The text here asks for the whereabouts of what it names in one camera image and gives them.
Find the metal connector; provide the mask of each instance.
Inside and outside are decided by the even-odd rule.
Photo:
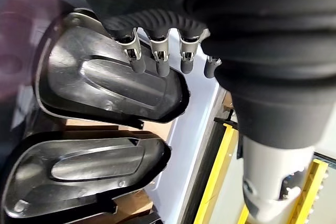
[[[129,43],[116,42],[121,46],[122,52],[126,55],[129,61],[141,59],[141,46],[136,29],[133,29],[133,40]]]
[[[200,37],[183,38],[180,34],[180,54],[183,61],[193,61],[196,54]]]
[[[164,40],[152,40],[149,41],[154,55],[155,61],[168,61],[169,57],[169,43],[168,35]]]

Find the chrome metal part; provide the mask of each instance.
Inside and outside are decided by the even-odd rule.
[[[13,218],[96,202],[95,194],[138,183],[161,158],[159,138],[54,140],[33,145],[15,163],[4,190]]]
[[[168,61],[169,57],[169,35],[164,40],[157,41],[150,39],[150,45],[155,61]]]
[[[180,54],[183,61],[193,61],[196,54],[198,44],[200,43],[200,37],[192,38],[188,41],[187,38],[183,38],[180,34]]]
[[[220,58],[216,59],[216,58],[213,58],[212,56],[208,56],[207,61],[216,66],[219,66],[220,64],[222,64],[222,60]]]
[[[126,55],[129,61],[141,59],[141,46],[136,29],[133,29],[133,40],[129,43],[116,42],[121,46],[123,53]]]

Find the yellow metal rail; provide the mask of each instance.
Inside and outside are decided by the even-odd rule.
[[[244,204],[242,212],[240,213],[240,216],[239,216],[237,224],[245,224],[246,220],[247,220],[247,217],[248,217],[248,209],[247,209],[246,205]]]
[[[304,224],[309,216],[310,209],[320,190],[320,185],[328,169],[328,164],[314,159],[308,169],[308,176],[302,193],[297,199],[287,224]]]
[[[207,224],[210,221],[214,210],[220,188],[222,187],[224,177],[229,167],[232,153],[238,140],[238,131],[232,126],[224,124],[226,127],[221,145],[219,147],[214,165],[206,184],[204,194],[198,208],[194,224]]]

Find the black plastic cover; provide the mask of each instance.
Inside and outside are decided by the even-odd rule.
[[[183,75],[156,73],[150,47],[141,43],[145,73],[135,73],[121,47],[94,14],[74,12],[53,23],[40,43],[36,94],[44,111],[142,127],[140,119],[169,122],[189,102]]]

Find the black rubber tube end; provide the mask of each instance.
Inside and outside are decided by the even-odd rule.
[[[169,74],[169,62],[168,61],[157,61],[156,62],[156,71],[159,76],[166,77]]]
[[[205,62],[204,66],[204,75],[206,78],[214,78],[215,77],[215,70],[217,68],[218,64],[209,62],[208,60]]]
[[[194,67],[194,61],[189,60],[181,60],[181,71],[184,74],[188,74],[193,70]]]
[[[135,73],[144,73],[146,70],[146,63],[143,57],[140,60],[131,60],[130,64]]]

